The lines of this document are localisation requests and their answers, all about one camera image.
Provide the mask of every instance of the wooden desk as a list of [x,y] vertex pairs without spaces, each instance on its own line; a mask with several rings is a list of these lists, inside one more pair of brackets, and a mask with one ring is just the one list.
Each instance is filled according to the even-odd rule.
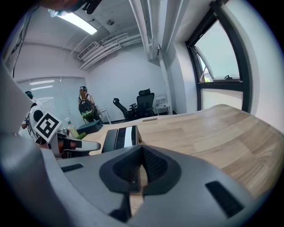
[[[227,105],[194,114],[158,116],[104,125],[84,139],[104,143],[110,129],[137,125],[142,144],[162,147],[211,162],[241,182],[257,197],[273,187],[283,167],[284,135],[260,119]],[[141,169],[141,185],[147,185]],[[141,194],[131,195],[135,213]]]

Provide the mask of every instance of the office chair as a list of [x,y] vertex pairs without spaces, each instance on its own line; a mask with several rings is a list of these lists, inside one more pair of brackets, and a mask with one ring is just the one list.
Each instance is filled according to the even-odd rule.
[[155,94],[150,92],[150,88],[139,91],[139,96],[137,96],[137,115],[139,117],[154,116],[154,97]]
[[137,107],[136,103],[130,105],[130,106],[131,106],[131,107],[129,108],[130,110],[127,110],[127,109],[119,102],[119,99],[118,99],[118,98],[114,98],[113,104],[115,104],[115,105],[123,112],[123,115],[124,115],[124,118],[125,118],[125,119],[129,119],[129,118],[132,118],[132,117],[135,117],[135,116],[136,116],[136,107]]

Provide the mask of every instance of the air conditioner unit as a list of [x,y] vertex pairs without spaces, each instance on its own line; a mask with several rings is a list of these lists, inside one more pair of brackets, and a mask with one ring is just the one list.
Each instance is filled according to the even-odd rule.
[[92,51],[94,51],[95,49],[97,49],[99,47],[99,43],[98,42],[92,42],[89,46],[87,46],[77,57],[78,60],[81,60],[83,56],[88,55],[88,53],[91,53]]

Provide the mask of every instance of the plastic bottle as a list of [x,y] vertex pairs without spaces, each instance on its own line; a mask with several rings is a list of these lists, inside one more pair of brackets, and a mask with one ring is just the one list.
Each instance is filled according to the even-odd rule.
[[79,134],[78,134],[77,130],[75,129],[74,125],[72,125],[70,119],[67,117],[65,120],[66,120],[66,122],[68,124],[68,130],[70,131],[72,137],[73,138],[78,138]]

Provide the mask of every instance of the chair headrest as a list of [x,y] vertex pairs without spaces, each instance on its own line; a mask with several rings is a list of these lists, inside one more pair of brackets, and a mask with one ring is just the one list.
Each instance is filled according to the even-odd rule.
[[140,96],[148,95],[148,94],[150,94],[150,93],[151,93],[151,92],[150,92],[150,88],[147,89],[147,90],[141,90],[141,91],[139,91],[139,95],[140,95]]

